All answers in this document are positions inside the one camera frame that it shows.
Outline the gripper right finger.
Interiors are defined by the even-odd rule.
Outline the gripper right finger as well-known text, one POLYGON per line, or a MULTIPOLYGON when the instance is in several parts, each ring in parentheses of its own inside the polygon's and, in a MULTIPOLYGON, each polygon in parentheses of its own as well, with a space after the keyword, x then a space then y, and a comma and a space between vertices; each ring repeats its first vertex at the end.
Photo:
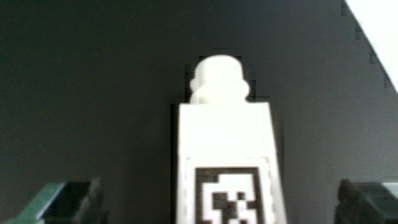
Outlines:
POLYGON ((398 224, 398 182, 342 180, 335 224, 398 224))

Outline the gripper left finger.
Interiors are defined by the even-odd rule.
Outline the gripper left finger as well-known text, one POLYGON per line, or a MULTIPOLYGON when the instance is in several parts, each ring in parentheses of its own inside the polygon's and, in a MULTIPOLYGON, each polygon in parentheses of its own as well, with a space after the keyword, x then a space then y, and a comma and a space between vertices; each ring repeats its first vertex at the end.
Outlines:
POLYGON ((109 224, 100 179, 47 184, 15 224, 109 224))

